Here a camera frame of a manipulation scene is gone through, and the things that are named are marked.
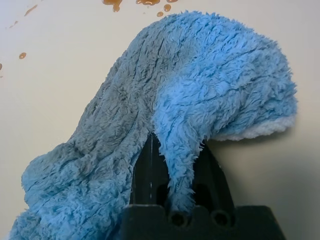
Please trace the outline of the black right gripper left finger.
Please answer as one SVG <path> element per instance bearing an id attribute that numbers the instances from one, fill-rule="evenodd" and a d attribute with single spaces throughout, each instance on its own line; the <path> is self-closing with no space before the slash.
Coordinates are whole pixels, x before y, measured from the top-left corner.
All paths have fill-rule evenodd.
<path id="1" fill-rule="evenodd" d="M 133 205 L 165 207 L 168 198 L 169 174 L 165 157 L 160 154 L 161 144 L 152 132 L 134 165 L 131 185 Z"/>

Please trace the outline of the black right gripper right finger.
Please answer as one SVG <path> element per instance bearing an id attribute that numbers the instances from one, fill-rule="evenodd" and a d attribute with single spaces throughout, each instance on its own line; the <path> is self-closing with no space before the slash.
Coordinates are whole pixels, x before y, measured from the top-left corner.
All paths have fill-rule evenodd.
<path id="1" fill-rule="evenodd" d="M 195 204 L 206 209 L 233 209 L 234 202 L 225 173 L 209 147 L 202 150 L 193 164 L 193 198 Z"/>

